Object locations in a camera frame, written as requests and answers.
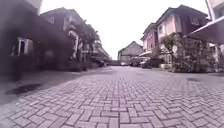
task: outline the house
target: house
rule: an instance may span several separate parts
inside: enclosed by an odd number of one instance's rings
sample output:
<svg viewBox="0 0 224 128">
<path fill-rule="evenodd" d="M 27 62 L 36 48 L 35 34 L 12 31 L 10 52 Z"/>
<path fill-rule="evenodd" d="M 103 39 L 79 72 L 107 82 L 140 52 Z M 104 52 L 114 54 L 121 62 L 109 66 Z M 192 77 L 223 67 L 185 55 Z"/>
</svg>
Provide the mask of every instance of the house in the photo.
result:
<svg viewBox="0 0 224 128">
<path fill-rule="evenodd" d="M 60 29 L 39 16 L 41 1 L 37 4 L 26 0 L 0 1 L 0 75 L 11 75 L 13 58 L 21 58 L 23 71 L 35 70 L 44 65 L 43 45 L 53 45 L 68 50 L 69 38 Z"/>
<path fill-rule="evenodd" d="M 74 25 L 84 23 L 84 20 L 81 18 L 81 16 L 74 9 L 67 10 L 65 8 L 54 9 L 42 13 L 40 16 L 45 18 L 51 24 L 54 24 L 59 29 L 63 30 L 67 35 L 71 37 L 71 39 L 73 40 L 74 47 L 73 57 L 76 58 L 79 36 L 74 30 Z"/>
<path fill-rule="evenodd" d="M 143 37 L 143 50 L 144 53 L 140 57 L 152 57 L 153 51 L 158 46 L 158 34 L 157 34 L 157 25 L 156 23 L 151 23 L 144 31 Z"/>
<path fill-rule="evenodd" d="M 105 58 L 109 58 L 101 45 L 101 43 L 97 43 L 97 41 L 92 42 L 93 47 L 97 49 L 97 53 L 91 53 L 91 52 L 96 52 L 95 51 L 90 51 L 91 46 L 86 43 L 84 44 L 83 39 L 82 39 L 82 32 L 80 32 L 80 28 L 82 27 L 81 31 L 93 31 L 93 27 L 89 24 L 86 24 L 86 21 L 82 19 L 82 17 L 74 10 L 74 9 L 65 9 L 65 8 L 58 8 L 54 9 L 48 12 L 45 12 L 40 15 L 41 17 L 45 18 L 48 22 L 51 24 L 54 24 L 56 27 L 59 29 L 63 30 L 73 41 L 73 60 L 76 61 L 74 62 L 73 65 L 76 65 L 77 63 L 81 61 L 86 61 L 87 59 L 90 59 L 91 56 L 93 58 L 101 59 L 104 60 Z"/>
<path fill-rule="evenodd" d="M 181 33 L 187 35 L 198 28 L 207 24 L 207 14 L 196 9 L 180 5 L 177 8 L 168 8 L 162 16 L 156 21 L 158 42 L 161 39 L 172 33 Z M 164 50 L 164 45 L 159 44 L 160 49 Z M 172 58 L 170 54 L 161 55 L 166 63 L 171 63 Z"/>
<path fill-rule="evenodd" d="M 132 57 L 138 57 L 139 54 L 143 53 L 143 47 L 133 41 L 131 44 L 129 44 L 127 47 L 122 48 L 118 52 L 118 60 L 121 62 L 125 62 L 129 64 Z"/>
</svg>

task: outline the roof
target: roof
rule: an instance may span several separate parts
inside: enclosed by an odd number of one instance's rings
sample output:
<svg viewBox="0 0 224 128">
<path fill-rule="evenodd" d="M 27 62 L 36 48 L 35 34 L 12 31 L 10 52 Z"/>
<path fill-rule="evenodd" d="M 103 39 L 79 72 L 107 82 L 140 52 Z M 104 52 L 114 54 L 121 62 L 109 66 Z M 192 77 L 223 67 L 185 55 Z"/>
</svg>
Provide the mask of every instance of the roof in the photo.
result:
<svg viewBox="0 0 224 128">
<path fill-rule="evenodd" d="M 54 10 L 50 10 L 48 12 L 40 14 L 40 16 L 46 18 L 46 17 L 50 17 L 52 15 L 61 14 L 61 13 L 71 14 L 72 16 L 74 16 L 76 18 L 76 20 L 78 20 L 78 22 L 83 21 L 82 17 L 77 13 L 77 11 L 75 9 L 68 9 L 67 10 L 64 7 L 63 8 L 57 8 L 57 9 L 54 9 Z"/>
<path fill-rule="evenodd" d="M 156 23 L 151 23 L 143 32 L 143 34 L 146 34 L 150 29 L 155 29 L 156 28 Z"/>
<path fill-rule="evenodd" d="M 122 48 L 120 51 L 118 51 L 118 54 L 121 53 L 122 51 L 124 51 L 126 48 L 128 48 L 129 46 L 131 46 L 132 44 L 136 43 L 137 45 L 139 45 L 141 48 L 143 48 L 143 46 L 141 46 L 140 44 L 138 44 L 136 41 L 132 41 L 128 46 L 126 46 L 125 48 Z"/>
<path fill-rule="evenodd" d="M 54 10 L 44 12 L 44 13 L 40 14 L 40 16 L 41 17 L 48 17 L 48 16 L 52 16 L 53 14 L 62 13 L 62 12 L 66 12 L 66 11 L 67 10 L 64 7 L 63 8 L 57 8 L 57 9 L 54 9 Z"/>
<path fill-rule="evenodd" d="M 204 12 L 201 12 L 199 10 L 196 10 L 194 8 L 185 6 L 185 5 L 180 5 L 178 8 L 171 8 L 169 7 L 163 14 L 162 16 L 156 21 L 156 24 L 160 24 L 163 20 L 165 20 L 171 13 L 176 13 L 176 12 L 192 12 L 195 13 L 197 15 L 201 15 L 204 17 L 207 17 L 208 15 L 205 14 Z"/>
</svg>

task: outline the parked car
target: parked car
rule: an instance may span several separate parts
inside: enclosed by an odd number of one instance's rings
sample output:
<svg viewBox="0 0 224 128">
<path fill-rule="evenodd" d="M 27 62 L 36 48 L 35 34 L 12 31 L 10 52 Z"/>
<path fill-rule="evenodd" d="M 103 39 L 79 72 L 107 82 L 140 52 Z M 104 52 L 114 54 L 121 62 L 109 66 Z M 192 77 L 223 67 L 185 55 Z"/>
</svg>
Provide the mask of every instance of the parked car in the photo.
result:
<svg viewBox="0 0 224 128">
<path fill-rule="evenodd" d="M 125 62 L 121 62 L 121 66 L 128 66 L 128 64 Z"/>
<path fill-rule="evenodd" d="M 129 65 L 131 67 L 140 67 L 141 60 L 141 58 L 132 58 Z"/>
<path fill-rule="evenodd" d="M 141 62 L 142 68 L 159 68 L 159 65 L 163 63 L 163 59 L 151 58 Z"/>
</svg>

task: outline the brick paving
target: brick paving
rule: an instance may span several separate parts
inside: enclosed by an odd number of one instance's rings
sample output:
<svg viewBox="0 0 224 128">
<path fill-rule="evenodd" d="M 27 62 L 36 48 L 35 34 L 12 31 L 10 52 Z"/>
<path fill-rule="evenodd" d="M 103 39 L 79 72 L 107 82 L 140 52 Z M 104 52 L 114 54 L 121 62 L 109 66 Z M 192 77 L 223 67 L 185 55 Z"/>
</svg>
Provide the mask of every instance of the brick paving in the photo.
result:
<svg viewBox="0 0 224 128">
<path fill-rule="evenodd" d="M 108 67 L 0 106 L 0 128 L 224 127 L 222 87 L 190 76 Z"/>
</svg>

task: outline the overcast sky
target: overcast sky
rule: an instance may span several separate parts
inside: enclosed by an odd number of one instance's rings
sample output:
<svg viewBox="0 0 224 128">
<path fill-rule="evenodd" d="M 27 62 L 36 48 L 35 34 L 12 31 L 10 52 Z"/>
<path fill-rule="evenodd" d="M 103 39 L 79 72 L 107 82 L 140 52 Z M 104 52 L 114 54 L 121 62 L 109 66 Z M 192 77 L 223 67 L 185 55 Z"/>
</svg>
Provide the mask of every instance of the overcast sky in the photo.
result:
<svg viewBox="0 0 224 128">
<path fill-rule="evenodd" d="M 140 41 L 145 28 L 168 7 L 180 4 L 208 13 L 205 0 L 43 0 L 41 12 L 65 7 L 75 9 L 99 31 L 104 49 L 113 59 L 132 41 Z"/>
</svg>

